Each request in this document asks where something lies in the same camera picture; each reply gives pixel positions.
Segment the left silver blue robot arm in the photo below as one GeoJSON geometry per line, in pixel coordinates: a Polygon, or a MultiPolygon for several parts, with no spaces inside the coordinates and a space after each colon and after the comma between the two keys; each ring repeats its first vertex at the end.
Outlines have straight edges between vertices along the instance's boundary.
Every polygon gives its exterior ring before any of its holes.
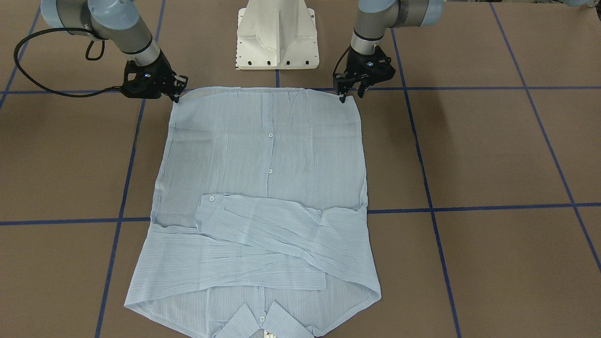
{"type": "Polygon", "coordinates": [[[370,86],[389,81],[396,70],[380,46],[391,28],[429,26],[444,12],[443,0],[361,0],[350,45],[332,72],[333,89],[341,103],[358,87],[363,98],[370,86]]]}

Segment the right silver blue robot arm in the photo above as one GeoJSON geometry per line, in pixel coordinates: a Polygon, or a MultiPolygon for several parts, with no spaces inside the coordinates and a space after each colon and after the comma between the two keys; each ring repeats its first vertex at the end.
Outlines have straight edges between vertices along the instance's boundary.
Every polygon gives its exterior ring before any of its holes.
{"type": "Polygon", "coordinates": [[[114,42],[127,58],[121,94],[133,99],[165,95],[178,103],[188,78],[172,70],[132,0],[42,0],[39,8],[52,29],[114,42]]]}

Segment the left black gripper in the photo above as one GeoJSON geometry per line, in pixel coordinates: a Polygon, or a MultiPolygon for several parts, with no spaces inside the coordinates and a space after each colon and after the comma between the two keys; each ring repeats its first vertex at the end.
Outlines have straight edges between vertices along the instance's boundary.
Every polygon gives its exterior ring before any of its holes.
{"type": "Polygon", "coordinates": [[[371,55],[360,54],[348,47],[333,69],[333,89],[338,92],[340,102],[345,103],[348,91],[359,84],[358,98],[362,99],[369,86],[389,81],[395,74],[392,58],[380,46],[375,46],[371,55]]]}

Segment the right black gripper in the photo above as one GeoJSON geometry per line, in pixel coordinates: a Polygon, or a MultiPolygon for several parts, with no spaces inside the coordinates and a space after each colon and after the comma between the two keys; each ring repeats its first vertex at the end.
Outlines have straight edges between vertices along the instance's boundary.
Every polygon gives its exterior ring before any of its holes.
{"type": "Polygon", "coordinates": [[[163,51],[158,58],[146,65],[138,66],[128,61],[124,69],[122,94],[133,99],[159,99],[164,94],[179,103],[187,88],[189,77],[177,75],[171,68],[163,51]]]}

